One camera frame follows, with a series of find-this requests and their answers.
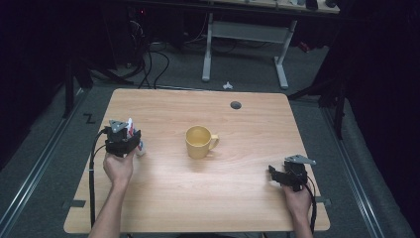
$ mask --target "gray floor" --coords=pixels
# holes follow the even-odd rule
[[[327,48],[304,53],[290,48],[284,61],[289,89],[279,88],[272,57],[278,46],[264,45],[260,48],[237,46],[230,50],[226,44],[216,46],[213,54],[212,74],[209,82],[201,81],[203,49],[201,45],[189,45],[183,51],[169,46],[154,45],[154,50],[169,57],[168,69],[159,78],[159,88],[182,87],[205,90],[225,90],[229,81],[233,91],[276,92],[291,94],[309,86],[318,70]],[[153,68],[149,82],[165,68],[165,58],[152,54]],[[129,69],[121,68],[124,74]],[[132,80],[139,85],[144,74]],[[31,128],[31,133],[8,166],[0,173],[0,234],[4,237],[85,237],[66,234],[63,223],[68,212],[68,203],[74,197],[82,170],[89,157],[91,142],[99,130],[112,91],[121,87],[109,81],[96,79],[90,91],[77,96],[78,107],[69,120],[61,119],[64,105],[63,90],[51,106]],[[400,214],[397,204],[377,170],[357,123],[351,106],[346,104],[343,122],[343,141],[338,141],[331,131],[330,111],[334,108],[319,108],[316,97],[305,96],[291,101],[292,110],[309,158],[317,161],[313,167],[322,195],[327,199],[327,211],[331,220],[328,231],[317,232],[316,237],[414,237],[409,225]],[[91,114],[91,121],[86,123]],[[65,128],[62,134],[54,134],[56,128]],[[53,148],[45,153],[44,148]],[[367,198],[355,190],[355,181],[348,176],[350,161],[356,182],[363,186]],[[45,170],[37,174],[34,190],[23,197],[22,206],[12,212],[10,204],[20,188],[26,187],[26,179],[33,167],[44,164]],[[378,227],[369,227],[371,221],[363,210],[369,209],[377,220]],[[268,233],[269,237],[286,237],[285,233]]]

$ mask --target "wire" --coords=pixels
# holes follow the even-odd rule
[[[159,53],[159,52],[155,52],[155,54],[159,54],[159,55],[161,55],[161,56],[163,56],[163,57],[165,57],[166,58],[166,66],[164,67],[164,69],[163,69],[163,71],[157,76],[157,78],[155,78],[155,81],[154,81],[154,89],[157,89],[157,82],[158,82],[158,79],[161,77],[161,75],[167,70],[167,68],[169,67],[169,58],[166,56],[166,55],[164,55],[164,54],[162,54],[162,53]]]
[[[96,143],[99,140],[99,137],[106,133],[106,129],[101,130],[98,135],[96,135],[93,140],[92,150],[90,153],[90,162],[89,162],[89,194],[90,194],[90,225],[93,227],[95,224],[95,177],[94,177],[94,159],[96,156],[95,147]]]
[[[228,54],[228,53],[232,52],[238,44],[238,41],[236,41],[236,40],[225,40],[225,41],[223,41],[223,40],[219,39],[219,42],[233,42],[234,43],[233,46],[230,49],[228,49],[227,51],[217,51],[214,47],[212,47],[212,50],[214,52],[221,53],[221,54]]]
[[[149,81],[148,81],[149,73],[151,73],[151,71],[152,71],[152,55],[151,55],[151,51],[148,51],[148,56],[149,56],[149,62],[151,64],[149,65],[149,70],[148,71],[145,71],[145,77],[143,78],[142,82],[140,83],[140,85],[138,87],[139,89],[143,86],[143,83],[144,82],[146,82],[148,84],[148,87],[151,88],[151,85],[149,84]]]
[[[315,230],[315,220],[316,220],[316,216],[317,216],[317,205],[316,205],[316,200],[315,200],[315,195],[314,193],[312,193],[312,190],[309,188],[308,184],[303,182],[303,180],[296,174],[296,172],[294,170],[291,170],[291,172],[296,176],[297,179],[299,179],[300,183],[302,183],[306,189],[308,190],[310,196],[311,196],[311,202],[312,202],[312,214],[311,214],[311,221],[310,221],[310,228],[311,228],[311,232],[312,234],[314,233]]]
[[[200,33],[197,35],[197,37],[195,37],[195,39],[193,39],[193,40],[191,40],[191,41],[188,41],[188,42],[185,42],[185,44],[188,44],[188,43],[194,43],[194,42],[196,42],[196,41],[201,41],[201,40],[203,40],[203,39],[205,39],[205,38],[201,38],[201,39],[198,39],[198,38],[200,38],[201,37],[201,35],[203,34],[203,32],[204,32],[204,29],[206,28],[206,23],[207,23],[207,18],[208,18],[208,13],[206,13],[206,16],[204,17],[204,22],[203,22],[203,26],[201,27],[201,31],[200,31]]]

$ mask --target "table top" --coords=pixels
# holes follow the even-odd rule
[[[278,8],[278,9],[288,9],[288,10],[297,10],[297,11],[309,11],[315,13],[333,13],[339,14],[340,8],[335,6],[334,8],[330,8],[325,4],[325,0],[317,0],[318,2],[318,10],[308,10],[306,6],[300,5],[293,5],[290,0],[211,0],[210,2],[217,2],[217,3],[232,3],[232,4],[241,4],[241,5],[249,5],[255,7],[268,7],[268,8]]]
[[[242,107],[233,109],[232,101]],[[285,157],[306,156],[287,97],[280,93],[117,89],[101,129],[109,120],[132,118],[142,130],[146,153],[134,159],[134,174],[123,204],[122,232],[291,231],[280,185],[268,165],[282,171]],[[206,126],[220,143],[200,160],[190,159],[185,132]],[[97,147],[105,141],[99,138]],[[95,157],[96,212],[110,181]],[[310,166],[308,175],[319,189]],[[68,233],[90,231],[88,163],[64,223]],[[330,221],[318,203],[315,230]]]

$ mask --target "camera mount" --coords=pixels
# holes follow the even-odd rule
[[[278,172],[272,166],[268,166],[268,171],[271,174],[271,179],[293,187],[293,191],[299,191],[308,183],[308,174],[304,164],[316,165],[316,162],[304,156],[296,155],[284,159],[285,173]]]

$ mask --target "human hand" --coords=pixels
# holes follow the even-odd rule
[[[311,195],[309,191],[305,187],[297,192],[293,191],[290,186],[283,185],[282,188],[286,194],[287,208],[293,218],[307,219],[311,206]]]
[[[293,229],[296,238],[313,238],[308,219],[308,211],[311,206],[311,195],[309,191],[303,188],[300,191],[294,192],[290,186],[286,185],[282,188],[286,194],[287,208],[293,219]]]
[[[126,188],[133,174],[133,156],[135,150],[130,152],[125,158],[106,154],[104,160],[104,170],[113,186]]]

